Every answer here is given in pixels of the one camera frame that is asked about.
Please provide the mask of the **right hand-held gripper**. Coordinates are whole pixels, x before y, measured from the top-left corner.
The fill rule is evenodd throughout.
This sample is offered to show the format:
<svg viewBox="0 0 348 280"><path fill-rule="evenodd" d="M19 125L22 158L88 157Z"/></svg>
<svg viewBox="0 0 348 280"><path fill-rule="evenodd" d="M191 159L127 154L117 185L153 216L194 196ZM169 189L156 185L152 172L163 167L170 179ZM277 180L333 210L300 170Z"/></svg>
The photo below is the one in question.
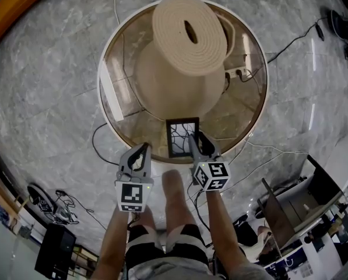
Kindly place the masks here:
<svg viewBox="0 0 348 280"><path fill-rule="evenodd" d="M194 166L190 169L192 181L195 186L200 186L204 191L219 191L231 179L229 163L220 156L220 149L214 140L199 132L200 153L211 159L194 160ZM196 140L193 135L188 137L188 146L191 158L194 159Z"/></svg>

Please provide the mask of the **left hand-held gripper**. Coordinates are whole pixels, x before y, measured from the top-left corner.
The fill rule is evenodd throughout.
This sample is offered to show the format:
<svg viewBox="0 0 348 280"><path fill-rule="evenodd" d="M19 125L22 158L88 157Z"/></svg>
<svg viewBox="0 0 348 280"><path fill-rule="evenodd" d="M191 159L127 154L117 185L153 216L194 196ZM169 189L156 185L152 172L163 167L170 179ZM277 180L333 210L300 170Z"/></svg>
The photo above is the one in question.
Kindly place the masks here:
<svg viewBox="0 0 348 280"><path fill-rule="evenodd" d="M153 185L151 146L145 142L126 151L119 161L119 171L115 181L119 210L144 212Z"/></svg>

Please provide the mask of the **black framed picture tile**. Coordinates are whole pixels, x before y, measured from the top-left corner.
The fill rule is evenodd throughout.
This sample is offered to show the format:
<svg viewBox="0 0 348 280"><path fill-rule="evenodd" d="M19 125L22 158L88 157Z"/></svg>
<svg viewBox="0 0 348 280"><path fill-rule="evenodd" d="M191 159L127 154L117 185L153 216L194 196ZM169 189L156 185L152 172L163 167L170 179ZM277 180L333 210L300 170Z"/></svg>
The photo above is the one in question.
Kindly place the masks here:
<svg viewBox="0 0 348 280"><path fill-rule="evenodd" d="M190 137L196 143L199 139L199 117L166 120L166 132L169 158L190 156Z"/></svg>

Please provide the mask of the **person's right forearm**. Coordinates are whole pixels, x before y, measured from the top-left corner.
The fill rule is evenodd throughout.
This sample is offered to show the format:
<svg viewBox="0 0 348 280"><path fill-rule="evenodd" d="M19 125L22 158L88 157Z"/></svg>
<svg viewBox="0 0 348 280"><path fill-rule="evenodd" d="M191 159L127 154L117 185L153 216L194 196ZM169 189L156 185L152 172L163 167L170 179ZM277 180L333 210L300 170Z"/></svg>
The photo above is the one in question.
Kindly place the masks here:
<svg viewBox="0 0 348 280"><path fill-rule="evenodd" d="M233 223L218 191L207 191L209 228L215 253L230 277L248 262L241 251Z"/></svg>

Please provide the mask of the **person's left forearm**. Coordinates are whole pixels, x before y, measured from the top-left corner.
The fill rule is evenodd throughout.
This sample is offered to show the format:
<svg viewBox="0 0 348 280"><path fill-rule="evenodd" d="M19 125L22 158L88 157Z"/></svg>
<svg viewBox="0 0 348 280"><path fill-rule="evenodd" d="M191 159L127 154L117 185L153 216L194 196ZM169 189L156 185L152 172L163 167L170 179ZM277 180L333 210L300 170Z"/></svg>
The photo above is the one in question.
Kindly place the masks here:
<svg viewBox="0 0 348 280"><path fill-rule="evenodd" d="M92 280L118 280L125 258L128 218L128 212L115 208L103 238Z"/></svg>

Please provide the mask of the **round beige glass table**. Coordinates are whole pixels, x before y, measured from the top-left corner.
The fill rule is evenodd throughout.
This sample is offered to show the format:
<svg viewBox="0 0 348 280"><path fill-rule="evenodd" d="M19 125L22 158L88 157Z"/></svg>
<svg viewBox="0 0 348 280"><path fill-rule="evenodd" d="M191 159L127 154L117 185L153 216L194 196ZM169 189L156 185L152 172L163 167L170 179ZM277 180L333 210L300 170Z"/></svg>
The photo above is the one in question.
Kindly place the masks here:
<svg viewBox="0 0 348 280"><path fill-rule="evenodd" d="M166 120L199 117L199 130L222 154L232 155L252 135L265 108L269 73L262 46L235 12L201 0L231 22L235 46L216 71L184 75L153 41L152 17L161 1L126 18L101 53L97 90L105 121L127 148L147 142L155 161L186 165L189 157L168 156ZM236 67L246 67L247 76L227 79L225 70Z"/></svg>

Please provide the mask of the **person's right leg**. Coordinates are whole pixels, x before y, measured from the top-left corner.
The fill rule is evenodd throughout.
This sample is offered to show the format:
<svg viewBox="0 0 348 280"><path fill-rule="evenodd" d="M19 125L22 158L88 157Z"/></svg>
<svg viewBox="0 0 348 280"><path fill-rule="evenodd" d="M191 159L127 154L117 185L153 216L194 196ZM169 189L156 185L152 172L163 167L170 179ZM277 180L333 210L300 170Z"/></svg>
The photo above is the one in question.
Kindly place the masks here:
<svg viewBox="0 0 348 280"><path fill-rule="evenodd" d="M166 198L166 228L170 234L177 227L191 223L192 215L187 207L182 178L177 170L163 173L162 186Z"/></svg>

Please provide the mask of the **person's leg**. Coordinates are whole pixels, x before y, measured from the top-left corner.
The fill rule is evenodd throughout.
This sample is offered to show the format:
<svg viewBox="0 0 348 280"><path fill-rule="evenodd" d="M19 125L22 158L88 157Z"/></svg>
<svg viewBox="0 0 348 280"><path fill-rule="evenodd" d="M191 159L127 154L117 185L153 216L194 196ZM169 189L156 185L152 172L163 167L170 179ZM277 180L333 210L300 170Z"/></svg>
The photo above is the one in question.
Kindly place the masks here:
<svg viewBox="0 0 348 280"><path fill-rule="evenodd" d="M166 198L166 228L170 234L177 227L191 223L192 215L187 207L182 178L177 170L163 173L162 186Z"/></svg>
<svg viewBox="0 0 348 280"><path fill-rule="evenodd" d="M143 225L156 230L156 225L153 219L153 214L151 209L146 206L145 211L139 214L139 219L136 222L136 225Z"/></svg>

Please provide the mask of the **person's left leg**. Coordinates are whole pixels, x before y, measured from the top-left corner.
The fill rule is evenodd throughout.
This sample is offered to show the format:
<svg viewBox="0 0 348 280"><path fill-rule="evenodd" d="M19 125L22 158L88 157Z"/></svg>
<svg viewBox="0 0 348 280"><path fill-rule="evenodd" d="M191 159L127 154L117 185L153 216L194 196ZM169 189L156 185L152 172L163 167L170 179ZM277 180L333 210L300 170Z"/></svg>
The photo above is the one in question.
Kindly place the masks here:
<svg viewBox="0 0 348 280"><path fill-rule="evenodd" d="M156 225L153 219L153 214L151 209L146 206L145 211L139 214L139 219L136 222L136 225L143 225L156 230Z"/></svg>

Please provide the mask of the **white power strip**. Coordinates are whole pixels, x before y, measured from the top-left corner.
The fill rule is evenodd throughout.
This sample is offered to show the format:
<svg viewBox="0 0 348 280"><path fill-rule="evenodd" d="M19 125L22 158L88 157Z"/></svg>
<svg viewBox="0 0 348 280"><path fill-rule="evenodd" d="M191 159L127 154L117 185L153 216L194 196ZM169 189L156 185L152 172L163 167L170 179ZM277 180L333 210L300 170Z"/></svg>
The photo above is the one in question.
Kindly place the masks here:
<svg viewBox="0 0 348 280"><path fill-rule="evenodd" d="M227 79L239 78L243 79L248 74L248 70L245 66L239 66L225 70L225 76Z"/></svg>

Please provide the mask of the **person's black shorts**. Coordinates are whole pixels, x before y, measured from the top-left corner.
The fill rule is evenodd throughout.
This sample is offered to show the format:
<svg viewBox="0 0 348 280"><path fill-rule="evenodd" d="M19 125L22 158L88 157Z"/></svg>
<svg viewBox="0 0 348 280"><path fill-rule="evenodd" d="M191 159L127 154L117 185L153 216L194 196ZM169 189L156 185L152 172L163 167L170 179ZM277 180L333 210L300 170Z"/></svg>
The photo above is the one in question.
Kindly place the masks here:
<svg viewBox="0 0 348 280"><path fill-rule="evenodd" d="M128 270L149 261L166 259L179 259L184 263L199 264L201 268L208 269L206 247L197 225L185 224L175 228L167 236L165 249L152 227L136 225L131 228L125 254Z"/></svg>

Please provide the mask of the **person's gray shirt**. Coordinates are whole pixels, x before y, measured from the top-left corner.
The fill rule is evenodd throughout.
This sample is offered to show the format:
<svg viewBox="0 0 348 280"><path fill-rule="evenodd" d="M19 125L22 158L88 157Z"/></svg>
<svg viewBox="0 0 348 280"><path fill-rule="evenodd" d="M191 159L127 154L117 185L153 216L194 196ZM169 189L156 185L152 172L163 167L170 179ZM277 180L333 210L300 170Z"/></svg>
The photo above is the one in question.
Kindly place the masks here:
<svg viewBox="0 0 348 280"><path fill-rule="evenodd" d="M229 278L212 275L206 267L192 262L155 262L139 264L127 272L128 280L275 280L256 264L243 263L231 270Z"/></svg>

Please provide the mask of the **black box case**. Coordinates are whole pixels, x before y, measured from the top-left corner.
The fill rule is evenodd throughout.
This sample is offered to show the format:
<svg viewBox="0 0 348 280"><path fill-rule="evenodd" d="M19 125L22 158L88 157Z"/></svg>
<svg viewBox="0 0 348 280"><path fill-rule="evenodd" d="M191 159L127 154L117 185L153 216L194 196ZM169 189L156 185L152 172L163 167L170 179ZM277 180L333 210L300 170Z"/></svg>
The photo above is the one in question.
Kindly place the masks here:
<svg viewBox="0 0 348 280"><path fill-rule="evenodd" d="M66 227L49 224L34 270L51 280L66 280L76 237Z"/></svg>

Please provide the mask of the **wooden shelf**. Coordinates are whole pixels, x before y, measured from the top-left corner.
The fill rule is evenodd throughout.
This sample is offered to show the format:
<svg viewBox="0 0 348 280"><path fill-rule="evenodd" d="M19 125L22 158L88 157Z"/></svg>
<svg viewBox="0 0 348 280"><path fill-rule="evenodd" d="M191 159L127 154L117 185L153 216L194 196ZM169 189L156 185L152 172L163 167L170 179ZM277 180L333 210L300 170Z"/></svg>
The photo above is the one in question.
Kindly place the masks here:
<svg viewBox="0 0 348 280"><path fill-rule="evenodd" d="M20 195L17 195L15 198L8 190L6 185L4 185L3 180L0 178L0 206L7 212L9 220L8 220L8 228L11 232L17 233L15 227L19 225L20 220L20 211L24 208L26 203L28 202L28 198L26 198L23 202L19 202Z"/></svg>

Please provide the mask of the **black round device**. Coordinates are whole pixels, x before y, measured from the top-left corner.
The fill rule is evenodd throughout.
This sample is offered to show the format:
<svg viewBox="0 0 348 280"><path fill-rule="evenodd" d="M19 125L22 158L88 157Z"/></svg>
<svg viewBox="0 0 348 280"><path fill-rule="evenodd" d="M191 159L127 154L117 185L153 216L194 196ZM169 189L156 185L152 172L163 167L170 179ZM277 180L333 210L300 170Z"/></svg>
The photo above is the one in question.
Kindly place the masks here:
<svg viewBox="0 0 348 280"><path fill-rule="evenodd" d="M348 42L348 19L339 15L336 11L329 12L329 25L332 31L341 39Z"/></svg>

